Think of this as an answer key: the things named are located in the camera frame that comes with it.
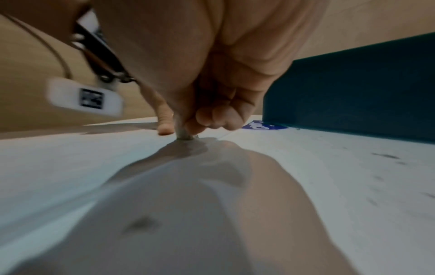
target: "forearm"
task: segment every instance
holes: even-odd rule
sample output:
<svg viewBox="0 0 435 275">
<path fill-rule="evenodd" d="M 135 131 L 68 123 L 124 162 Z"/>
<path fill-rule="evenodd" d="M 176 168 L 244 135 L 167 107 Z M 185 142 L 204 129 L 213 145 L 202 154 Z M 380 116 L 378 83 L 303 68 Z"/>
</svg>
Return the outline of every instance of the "forearm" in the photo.
<svg viewBox="0 0 435 275">
<path fill-rule="evenodd" d="M 89 0 L 6 0 L 1 12 L 11 15 L 54 38 L 70 44 L 76 20 L 88 9 Z"/>
</svg>

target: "cable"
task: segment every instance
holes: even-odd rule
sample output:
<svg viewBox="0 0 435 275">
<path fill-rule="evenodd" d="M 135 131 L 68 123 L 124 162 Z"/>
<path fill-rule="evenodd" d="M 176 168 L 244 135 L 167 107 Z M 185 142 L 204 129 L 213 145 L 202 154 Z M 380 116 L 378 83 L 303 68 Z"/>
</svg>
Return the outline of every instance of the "cable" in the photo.
<svg viewBox="0 0 435 275">
<path fill-rule="evenodd" d="M 30 28 L 26 27 L 23 23 L 19 22 L 17 19 L 7 15 L 2 14 L 6 19 L 14 23 L 15 25 L 19 26 L 21 29 L 25 30 L 28 34 L 33 36 L 36 40 L 38 40 L 44 47 L 46 47 L 57 59 L 57 61 L 60 63 L 63 69 L 63 74 L 65 78 L 72 79 L 73 74 L 71 73 L 71 68 L 68 66 L 65 59 L 62 58 L 62 56 L 59 54 L 58 51 L 56 51 L 47 41 L 45 41 L 42 37 L 40 37 L 38 34 L 36 34 L 34 31 L 32 31 Z"/>
</svg>

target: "wooden background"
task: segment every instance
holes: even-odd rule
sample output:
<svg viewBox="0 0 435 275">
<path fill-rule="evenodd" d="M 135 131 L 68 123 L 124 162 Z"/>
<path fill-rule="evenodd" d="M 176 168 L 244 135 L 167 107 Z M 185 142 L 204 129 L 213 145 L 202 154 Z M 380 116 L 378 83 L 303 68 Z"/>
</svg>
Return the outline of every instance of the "wooden background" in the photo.
<svg viewBox="0 0 435 275">
<path fill-rule="evenodd" d="M 434 0 L 332 0 L 299 58 L 434 31 Z M 42 36 L 66 59 L 76 81 L 93 84 L 93 74 L 78 51 Z M 44 95 L 45 83 L 48 78 L 62 74 L 60 65 L 46 48 L 0 16 L 0 131 L 111 120 L 50 105 Z M 122 119 L 154 115 L 135 84 L 122 84 L 120 93 L 126 104 Z"/>
</svg>

